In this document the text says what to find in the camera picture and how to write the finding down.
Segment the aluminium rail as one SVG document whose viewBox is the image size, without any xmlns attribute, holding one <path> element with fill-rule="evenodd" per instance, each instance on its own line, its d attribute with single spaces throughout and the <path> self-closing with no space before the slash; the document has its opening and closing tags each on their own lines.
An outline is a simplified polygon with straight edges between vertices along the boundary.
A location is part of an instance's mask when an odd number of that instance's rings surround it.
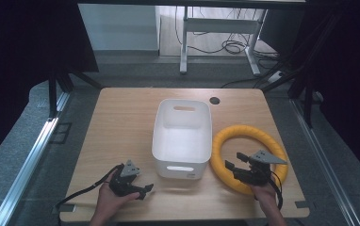
<svg viewBox="0 0 360 226">
<path fill-rule="evenodd" d="M 314 156 L 317 158 L 319 167 L 329 187 L 331 188 L 333 195 L 335 196 L 335 200 L 348 226 L 360 226 L 360 218 L 356 214 L 351 199 L 335 175 L 335 171 L 332 168 L 321 145 L 319 144 L 319 140 L 314 130 L 310 128 L 308 123 L 305 121 L 303 117 L 303 110 L 300 107 L 298 101 L 291 99 L 289 103 L 298 119 L 298 122 L 303 130 L 303 134 L 308 141 Z"/>
<path fill-rule="evenodd" d="M 24 164 L 13 181 L 8 194 L 3 199 L 0 205 L 0 226 L 7 226 L 13 216 L 18 203 L 25 192 L 26 186 L 41 159 L 45 147 L 57 127 L 59 118 L 61 117 L 70 96 L 71 94 L 66 92 L 62 92 L 60 94 L 55 103 L 57 114 L 54 118 L 48 119 L 43 125 L 33 147 L 24 161 Z"/>
</svg>

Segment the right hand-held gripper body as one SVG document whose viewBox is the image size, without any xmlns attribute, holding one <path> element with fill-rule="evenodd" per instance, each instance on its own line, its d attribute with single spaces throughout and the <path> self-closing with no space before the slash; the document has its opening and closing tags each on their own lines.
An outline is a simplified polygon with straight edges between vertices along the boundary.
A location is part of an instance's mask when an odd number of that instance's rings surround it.
<svg viewBox="0 0 360 226">
<path fill-rule="evenodd" d="M 263 186 L 267 184 L 271 178 L 270 166 L 272 164 L 287 165 L 286 160 L 263 150 L 248 157 L 250 158 L 247 163 L 250 165 L 249 169 L 235 168 L 232 171 L 235 179 L 248 185 Z"/>
</svg>

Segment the person's left hand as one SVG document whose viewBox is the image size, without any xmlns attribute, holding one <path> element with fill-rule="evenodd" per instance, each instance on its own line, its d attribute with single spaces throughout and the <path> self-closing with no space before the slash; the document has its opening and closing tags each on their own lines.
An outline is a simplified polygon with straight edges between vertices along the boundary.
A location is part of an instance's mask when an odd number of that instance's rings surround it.
<svg viewBox="0 0 360 226">
<path fill-rule="evenodd" d="M 112 174 L 107 177 L 99 189 L 97 205 L 94 212 L 94 215 L 99 219 L 113 217 L 123 205 L 139 197 L 138 192 L 123 197 L 117 196 L 109 187 L 111 178 Z"/>
</svg>

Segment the white power strip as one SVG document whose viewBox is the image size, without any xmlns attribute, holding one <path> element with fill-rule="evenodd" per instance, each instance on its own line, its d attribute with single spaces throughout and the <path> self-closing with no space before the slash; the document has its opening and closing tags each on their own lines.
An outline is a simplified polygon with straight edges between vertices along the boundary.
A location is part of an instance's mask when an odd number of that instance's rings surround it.
<svg viewBox="0 0 360 226">
<path fill-rule="evenodd" d="M 279 80 L 280 78 L 282 78 L 283 75 L 284 75 L 283 72 L 277 71 L 276 73 L 274 73 L 274 74 L 268 79 L 268 82 L 269 82 L 269 83 L 274 83 L 274 82 L 276 82 L 277 80 Z"/>
</svg>

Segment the white plastic bin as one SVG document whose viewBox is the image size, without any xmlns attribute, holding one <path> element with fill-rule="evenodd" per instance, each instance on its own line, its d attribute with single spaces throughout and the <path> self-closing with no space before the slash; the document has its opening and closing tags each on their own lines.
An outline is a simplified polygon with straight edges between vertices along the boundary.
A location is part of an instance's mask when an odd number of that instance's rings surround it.
<svg viewBox="0 0 360 226">
<path fill-rule="evenodd" d="M 152 155 L 164 178 L 201 179 L 212 149 L 209 105 L 200 101 L 163 100 L 155 116 Z"/>
</svg>

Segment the white metal desk frame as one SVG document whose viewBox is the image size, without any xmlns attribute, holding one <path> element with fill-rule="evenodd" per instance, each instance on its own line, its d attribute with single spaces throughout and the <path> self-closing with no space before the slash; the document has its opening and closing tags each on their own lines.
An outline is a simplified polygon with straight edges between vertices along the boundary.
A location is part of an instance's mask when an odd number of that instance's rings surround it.
<svg viewBox="0 0 360 226">
<path fill-rule="evenodd" d="M 256 20 L 203 19 L 189 17 L 188 7 L 185 7 L 183 16 L 183 40 L 180 52 L 180 73 L 185 74 L 188 70 L 188 33 L 208 32 L 251 35 L 252 37 L 244 52 L 253 75 L 260 75 L 261 72 L 254 57 L 254 47 L 257 43 L 266 13 L 267 11 L 265 9 L 261 9 Z"/>
</svg>

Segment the person's right hand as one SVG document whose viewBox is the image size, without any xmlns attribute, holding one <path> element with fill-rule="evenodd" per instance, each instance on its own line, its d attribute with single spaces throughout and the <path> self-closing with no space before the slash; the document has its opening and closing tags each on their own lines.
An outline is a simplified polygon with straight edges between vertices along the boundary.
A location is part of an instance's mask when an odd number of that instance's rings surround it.
<svg viewBox="0 0 360 226">
<path fill-rule="evenodd" d="M 251 186 L 251 190 L 259 201 L 261 208 L 277 207 L 276 192 L 270 184 Z"/>
</svg>

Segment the black stand legs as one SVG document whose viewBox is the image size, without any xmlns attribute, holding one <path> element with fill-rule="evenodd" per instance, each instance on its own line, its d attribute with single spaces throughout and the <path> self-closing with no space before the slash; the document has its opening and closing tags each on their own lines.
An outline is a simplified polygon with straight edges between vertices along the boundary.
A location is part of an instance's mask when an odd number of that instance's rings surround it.
<svg viewBox="0 0 360 226">
<path fill-rule="evenodd" d="M 104 86 L 97 81 L 91 79 L 85 73 L 76 70 L 73 67 L 65 66 L 54 68 L 48 77 L 48 95 L 49 95 L 49 119 L 52 120 L 57 117 L 57 85 L 65 94 L 69 94 L 74 89 L 74 84 L 70 78 L 70 75 L 81 79 L 87 84 L 96 89 L 103 89 Z"/>
<path fill-rule="evenodd" d="M 297 48 L 281 62 L 281 65 L 291 65 L 291 71 L 277 81 L 261 88 L 261 90 L 266 93 L 292 80 L 293 83 L 287 91 L 287 96 L 294 100 L 298 99 L 302 93 L 304 93 L 303 121 L 309 127 L 311 127 L 313 87 L 316 75 L 314 65 L 319 52 L 338 21 L 337 16 L 331 10 L 321 16 L 313 13 L 311 19 L 318 19 L 318 21 L 315 24 L 311 24 L 309 34 L 307 34 Z"/>
</svg>

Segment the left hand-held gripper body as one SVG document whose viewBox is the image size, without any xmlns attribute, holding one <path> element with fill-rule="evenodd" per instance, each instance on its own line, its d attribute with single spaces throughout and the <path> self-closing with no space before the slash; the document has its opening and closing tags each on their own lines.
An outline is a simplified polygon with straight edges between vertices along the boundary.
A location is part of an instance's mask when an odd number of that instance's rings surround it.
<svg viewBox="0 0 360 226">
<path fill-rule="evenodd" d="M 115 170 L 109 182 L 109 188 L 119 197 L 139 192 L 140 188 L 132 185 L 138 174 L 139 168 L 131 160 L 128 160 L 125 164 L 120 164 Z"/>
</svg>

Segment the dark curtain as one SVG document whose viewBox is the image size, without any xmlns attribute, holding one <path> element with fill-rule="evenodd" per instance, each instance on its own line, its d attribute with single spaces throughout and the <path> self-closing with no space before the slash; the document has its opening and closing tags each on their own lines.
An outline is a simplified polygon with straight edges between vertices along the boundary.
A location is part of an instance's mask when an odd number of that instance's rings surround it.
<svg viewBox="0 0 360 226">
<path fill-rule="evenodd" d="M 0 145 L 34 86 L 97 70 L 79 0 L 0 0 Z"/>
<path fill-rule="evenodd" d="M 320 110 L 360 161 L 360 0 L 308 0 L 298 42 L 298 64 L 316 55 L 290 94 L 319 92 Z"/>
</svg>

